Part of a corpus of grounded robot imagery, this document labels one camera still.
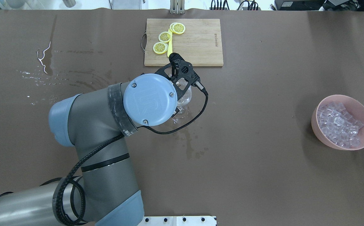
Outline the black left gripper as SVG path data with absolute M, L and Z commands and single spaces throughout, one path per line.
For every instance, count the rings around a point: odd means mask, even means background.
M 165 77 L 174 86 L 177 94 L 177 100 L 181 99 L 187 92 L 190 86 L 201 89 L 201 81 L 198 74 L 194 71 L 191 63 L 185 61 L 178 53 L 171 53 L 167 65 L 158 69 L 155 73 Z M 184 89 L 181 89 L 177 82 L 183 79 L 187 82 Z

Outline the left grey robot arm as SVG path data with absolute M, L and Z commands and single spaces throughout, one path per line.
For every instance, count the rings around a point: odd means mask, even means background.
M 202 110 L 174 130 L 155 130 L 177 114 L 177 102 L 191 86 L 205 95 Z M 79 161 L 67 176 L 0 194 L 0 226 L 137 226 L 145 214 L 126 137 L 139 128 L 174 133 L 195 121 L 207 102 L 192 63 L 177 53 L 155 73 L 57 102 L 50 130 L 58 143 L 76 148 Z

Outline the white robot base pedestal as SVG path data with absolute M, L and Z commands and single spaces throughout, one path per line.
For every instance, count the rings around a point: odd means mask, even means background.
M 146 216 L 139 226 L 217 226 L 216 216 Z

